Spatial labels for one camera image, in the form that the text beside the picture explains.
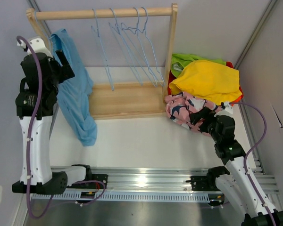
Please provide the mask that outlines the pink patterned shorts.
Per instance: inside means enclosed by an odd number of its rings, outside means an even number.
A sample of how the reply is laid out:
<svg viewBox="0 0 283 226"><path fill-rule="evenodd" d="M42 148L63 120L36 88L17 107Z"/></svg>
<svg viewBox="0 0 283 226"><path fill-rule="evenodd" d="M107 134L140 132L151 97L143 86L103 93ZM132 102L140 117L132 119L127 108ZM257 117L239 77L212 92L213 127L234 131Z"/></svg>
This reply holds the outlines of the pink patterned shorts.
<svg viewBox="0 0 283 226"><path fill-rule="evenodd" d="M165 96L164 100L166 103L166 114L170 120L190 131L202 133L206 136L209 136L207 132L200 131L200 126L204 119L201 118L193 125L190 120L190 114L198 114L205 107L215 113L222 110L222 107L214 102L193 96L187 92Z"/></svg>

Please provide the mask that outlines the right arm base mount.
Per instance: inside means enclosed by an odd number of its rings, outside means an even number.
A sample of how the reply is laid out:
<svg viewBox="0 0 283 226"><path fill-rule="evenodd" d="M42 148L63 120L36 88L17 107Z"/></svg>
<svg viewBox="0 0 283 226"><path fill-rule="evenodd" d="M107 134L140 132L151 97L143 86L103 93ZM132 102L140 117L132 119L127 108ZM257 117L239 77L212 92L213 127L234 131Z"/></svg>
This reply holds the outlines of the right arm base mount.
<svg viewBox="0 0 283 226"><path fill-rule="evenodd" d="M193 191L218 191L215 182L208 176L191 176L185 181L191 185Z"/></svg>

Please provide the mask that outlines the blue hanger of yellow shorts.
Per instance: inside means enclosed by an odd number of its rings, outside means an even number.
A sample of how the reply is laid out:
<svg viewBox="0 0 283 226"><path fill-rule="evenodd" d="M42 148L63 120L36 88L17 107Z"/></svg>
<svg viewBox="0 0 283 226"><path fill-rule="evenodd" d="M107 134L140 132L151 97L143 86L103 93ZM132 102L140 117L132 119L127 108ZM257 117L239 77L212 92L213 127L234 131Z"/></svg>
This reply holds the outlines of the blue hanger of yellow shorts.
<svg viewBox="0 0 283 226"><path fill-rule="evenodd" d="M127 47L127 51L129 54L129 57L133 57L135 59L135 61L138 63L138 65L140 66L140 68L144 71L145 75L148 77L148 79L150 80L150 82L157 87L158 84L160 85L164 85L164 79L162 79L162 82L160 82L159 78L156 77L156 74L153 72L152 68L150 67L150 64L148 62L147 59L147 55L145 52L145 48L143 46L142 40L140 35L142 35L144 38L147 39L147 41L149 42L151 49L152 49L152 54L154 57L154 61L155 61L155 66L156 66L156 70L157 73L160 75L160 77L162 78L162 74L161 72L158 70L158 64L157 64L157 60L156 60L156 55L155 55L155 50L153 47L153 44L151 42L151 40L148 38L147 36L147 23L148 23L148 12L146 10L146 8L142 7L142 9L145 11L146 13L146 21L144 23L144 27L143 30L139 29L139 23L140 23L140 14L137 8L134 8L134 10L137 13L137 23L135 27L128 27L126 26L125 23L121 23L120 24L120 36L123 38L123 34L127 37L127 39L130 41L131 45L133 46L133 48L135 49L135 52L138 53L140 55L140 59L145 63L145 66L142 66L140 60L135 56L134 52L131 50L131 48L129 47L129 45L126 43L125 39L123 39L124 44ZM128 32L131 32L138 40L140 48L138 48L134 42L132 41L132 39L129 37Z"/></svg>

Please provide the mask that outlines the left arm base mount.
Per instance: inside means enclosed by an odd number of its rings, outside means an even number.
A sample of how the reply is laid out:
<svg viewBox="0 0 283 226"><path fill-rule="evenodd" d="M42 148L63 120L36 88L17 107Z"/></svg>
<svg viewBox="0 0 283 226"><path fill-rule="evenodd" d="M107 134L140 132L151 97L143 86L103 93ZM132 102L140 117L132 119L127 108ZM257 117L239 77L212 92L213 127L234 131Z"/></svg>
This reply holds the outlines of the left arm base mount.
<svg viewBox="0 0 283 226"><path fill-rule="evenodd" d="M102 189L104 186L99 183L102 182L105 187L107 187L108 183L108 174L92 174L92 175L87 175L84 183L82 183L83 188L88 188L88 189Z"/></svg>

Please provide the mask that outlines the blue hanger of pink shorts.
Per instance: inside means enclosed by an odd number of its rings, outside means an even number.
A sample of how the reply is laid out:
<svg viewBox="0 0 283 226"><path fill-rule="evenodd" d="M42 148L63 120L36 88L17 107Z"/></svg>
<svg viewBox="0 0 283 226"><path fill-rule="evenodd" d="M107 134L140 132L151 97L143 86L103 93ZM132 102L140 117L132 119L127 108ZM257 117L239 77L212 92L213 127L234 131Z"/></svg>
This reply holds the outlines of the blue hanger of pink shorts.
<svg viewBox="0 0 283 226"><path fill-rule="evenodd" d="M111 77L111 73L110 73L110 69L109 69L109 64L108 64L108 59L107 59L107 56L106 56L106 51L104 49L104 45L103 45L103 42L102 42L102 39L101 39L101 36L100 36L100 28L99 28L99 22L98 22L98 19L97 19L96 10L92 9L92 11L94 13L96 27L94 27L92 25L91 26L91 31L92 31L92 34L94 36L95 42L96 42L97 50L98 50L98 52L100 54L100 57L102 59L103 66L104 66L106 75L108 77L109 84L111 86L111 90L114 91L115 90L114 82L113 82L113 79Z"/></svg>

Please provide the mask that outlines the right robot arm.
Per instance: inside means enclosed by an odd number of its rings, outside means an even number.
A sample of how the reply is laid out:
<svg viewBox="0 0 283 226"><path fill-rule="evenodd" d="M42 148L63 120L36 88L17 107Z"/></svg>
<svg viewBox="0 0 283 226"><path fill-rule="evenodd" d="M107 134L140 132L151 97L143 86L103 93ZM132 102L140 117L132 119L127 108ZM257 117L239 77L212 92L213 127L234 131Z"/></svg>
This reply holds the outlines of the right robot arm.
<svg viewBox="0 0 283 226"><path fill-rule="evenodd" d="M202 121L200 132L212 137L216 155L223 163L208 170L205 187L218 189L225 195L244 216L243 226L283 226L283 210L279 211L264 193L249 167L247 154L235 139L235 120L229 109L216 113L204 107L190 114L192 125Z"/></svg>

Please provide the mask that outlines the light blue shorts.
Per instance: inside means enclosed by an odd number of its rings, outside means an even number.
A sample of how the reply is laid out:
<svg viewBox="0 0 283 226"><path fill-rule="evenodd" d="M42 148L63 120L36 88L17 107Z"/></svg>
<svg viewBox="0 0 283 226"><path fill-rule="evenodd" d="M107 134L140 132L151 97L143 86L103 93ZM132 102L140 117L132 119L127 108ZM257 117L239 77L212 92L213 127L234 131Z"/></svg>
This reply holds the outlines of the light blue shorts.
<svg viewBox="0 0 283 226"><path fill-rule="evenodd" d="M66 121L83 146L92 146L97 139L97 124L89 112L89 96L93 81L81 60L74 40L66 29L51 34L52 51L62 50L75 76L58 86L58 105Z"/></svg>

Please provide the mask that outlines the blue hanger of green shorts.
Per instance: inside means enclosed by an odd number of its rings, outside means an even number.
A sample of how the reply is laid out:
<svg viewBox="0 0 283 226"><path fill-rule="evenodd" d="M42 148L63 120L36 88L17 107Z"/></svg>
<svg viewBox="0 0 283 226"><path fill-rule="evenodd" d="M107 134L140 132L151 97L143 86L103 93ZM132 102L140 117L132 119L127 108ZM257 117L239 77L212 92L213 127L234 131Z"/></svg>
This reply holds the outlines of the blue hanger of green shorts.
<svg viewBox="0 0 283 226"><path fill-rule="evenodd" d="M137 39L139 41L139 44L140 44L142 52L143 52L145 63L147 65L148 71L150 72L150 74L152 75L152 77L153 77L153 79L155 81L155 86L157 87L158 83L159 83L161 85L161 87L163 87L165 85L165 80L164 80L164 78L162 76L161 71L158 69L158 61L157 61L157 58L156 58L156 52L155 52L154 45L153 45L151 39L149 38L149 36L147 35L147 25L148 25L148 19L149 19L148 11L147 11L147 9L145 7L142 7L144 12L146 13L146 20L144 22L144 27L141 30L139 28L139 23L140 23L140 13L139 13L139 10L136 7L133 7L133 9L136 11L136 14L137 14L137 22L136 22L136 26L134 28L135 31L133 33L136 35L136 37L137 37ZM156 72L159 74L160 79L156 76L156 74L153 72L153 70L150 67L150 64L148 62L148 58L146 56L146 53L145 53L143 45L142 45L142 41L141 41L141 39L139 37L140 34L143 34L143 36L146 38L146 40L150 44L150 47L151 47L151 50L152 50L152 54L153 54L153 58L154 58L154 62L155 62L155 69L156 69Z"/></svg>

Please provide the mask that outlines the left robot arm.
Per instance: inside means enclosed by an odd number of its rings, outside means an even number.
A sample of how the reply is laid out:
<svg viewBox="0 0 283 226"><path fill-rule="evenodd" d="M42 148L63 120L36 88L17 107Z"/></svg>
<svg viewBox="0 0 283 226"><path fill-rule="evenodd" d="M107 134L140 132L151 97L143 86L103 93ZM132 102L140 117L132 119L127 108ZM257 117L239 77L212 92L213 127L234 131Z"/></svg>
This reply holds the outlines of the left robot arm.
<svg viewBox="0 0 283 226"><path fill-rule="evenodd" d="M77 183L88 188L93 183L90 167L72 165L61 171L50 167L50 127L58 84L75 76L62 50L55 52L58 60L37 53L27 55L21 62L25 77L16 97L17 116L23 135L23 167L20 180L12 185L12 192L20 194L62 194Z"/></svg>

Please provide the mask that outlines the green shorts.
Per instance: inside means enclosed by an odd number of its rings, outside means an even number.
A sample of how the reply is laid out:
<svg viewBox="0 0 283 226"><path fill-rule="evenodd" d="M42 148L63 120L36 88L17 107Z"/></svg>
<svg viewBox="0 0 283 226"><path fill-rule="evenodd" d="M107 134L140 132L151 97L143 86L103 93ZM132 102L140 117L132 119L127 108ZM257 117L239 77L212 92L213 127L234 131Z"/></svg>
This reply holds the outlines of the green shorts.
<svg viewBox="0 0 283 226"><path fill-rule="evenodd" d="M177 78L183 71L184 67L186 67L191 62L198 60L206 60L221 65L226 65L226 61L223 61L222 59L207 59L194 54L173 53L170 66L172 75Z"/></svg>

